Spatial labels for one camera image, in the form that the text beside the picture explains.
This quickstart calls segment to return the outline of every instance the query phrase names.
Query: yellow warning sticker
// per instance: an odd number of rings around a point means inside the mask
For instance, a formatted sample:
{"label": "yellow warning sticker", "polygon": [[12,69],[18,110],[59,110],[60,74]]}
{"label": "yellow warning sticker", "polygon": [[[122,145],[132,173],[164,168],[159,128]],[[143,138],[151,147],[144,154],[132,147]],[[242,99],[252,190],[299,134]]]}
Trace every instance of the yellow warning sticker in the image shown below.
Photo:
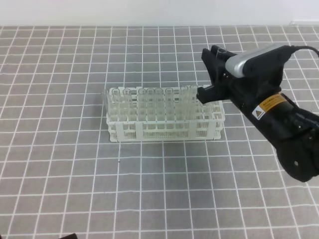
{"label": "yellow warning sticker", "polygon": [[259,106],[260,108],[263,109],[264,112],[267,112],[268,110],[270,110],[272,107],[285,102],[286,99],[280,95],[280,94],[275,94],[272,95],[270,97],[268,97],[267,99],[265,99],[264,101],[262,101]]}
{"label": "yellow warning sticker", "polygon": [[257,119],[260,120],[261,117],[272,107],[285,102],[286,99],[280,95],[280,94],[275,94],[273,96],[268,97],[264,101],[262,101],[252,112],[253,116]]}

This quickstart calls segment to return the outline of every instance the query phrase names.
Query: black cable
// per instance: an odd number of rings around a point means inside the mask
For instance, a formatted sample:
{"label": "black cable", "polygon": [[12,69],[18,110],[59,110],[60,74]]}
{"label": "black cable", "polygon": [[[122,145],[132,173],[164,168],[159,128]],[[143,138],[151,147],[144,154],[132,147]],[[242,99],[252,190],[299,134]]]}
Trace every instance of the black cable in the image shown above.
{"label": "black cable", "polygon": [[308,50],[314,51],[319,57],[319,51],[312,46],[291,46],[291,47],[295,48],[296,51],[302,50],[302,49],[308,49]]}

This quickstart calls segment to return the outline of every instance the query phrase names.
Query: gray grid mat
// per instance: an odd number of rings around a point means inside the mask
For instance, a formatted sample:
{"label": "gray grid mat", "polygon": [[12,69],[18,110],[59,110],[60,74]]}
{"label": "gray grid mat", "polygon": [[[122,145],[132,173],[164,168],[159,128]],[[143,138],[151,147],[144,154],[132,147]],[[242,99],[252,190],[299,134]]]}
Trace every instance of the gray grid mat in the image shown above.
{"label": "gray grid mat", "polygon": [[[7,239],[311,239],[319,178],[290,178],[225,102],[218,141],[110,143],[99,93],[209,84],[211,44],[319,47],[319,27],[3,27],[0,233]],[[319,113],[319,61],[300,51],[283,92]]]}

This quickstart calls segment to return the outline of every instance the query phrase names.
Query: black robotic arm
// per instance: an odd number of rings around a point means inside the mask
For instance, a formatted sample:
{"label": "black robotic arm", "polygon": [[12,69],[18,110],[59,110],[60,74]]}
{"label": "black robotic arm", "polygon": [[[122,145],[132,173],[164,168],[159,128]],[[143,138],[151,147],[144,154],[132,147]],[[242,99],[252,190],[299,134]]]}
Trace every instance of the black robotic arm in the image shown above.
{"label": "black robotic arm", "polygon": [[216,45],[203,49],[212,86],[198,88],[197,98],[231,100],[274,146],[287,173],[306,182],[319,174],[319,116],[280,93],[284,64],[300,49],[319,56],[313,47],[279,44],[239,55]]}

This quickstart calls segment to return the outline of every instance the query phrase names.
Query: white test tube rack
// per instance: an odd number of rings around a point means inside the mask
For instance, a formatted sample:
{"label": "white test tube rack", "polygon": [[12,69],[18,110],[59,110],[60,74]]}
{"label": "white test tube rack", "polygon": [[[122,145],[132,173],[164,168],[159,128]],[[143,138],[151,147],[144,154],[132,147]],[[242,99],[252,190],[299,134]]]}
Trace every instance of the white test tube rack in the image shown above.
{"label": "white test tube rack", "polygon": [[225,121],[222,102],[203,105],[196,92],[195,86],[105,91],[110,141],[220,139]]}

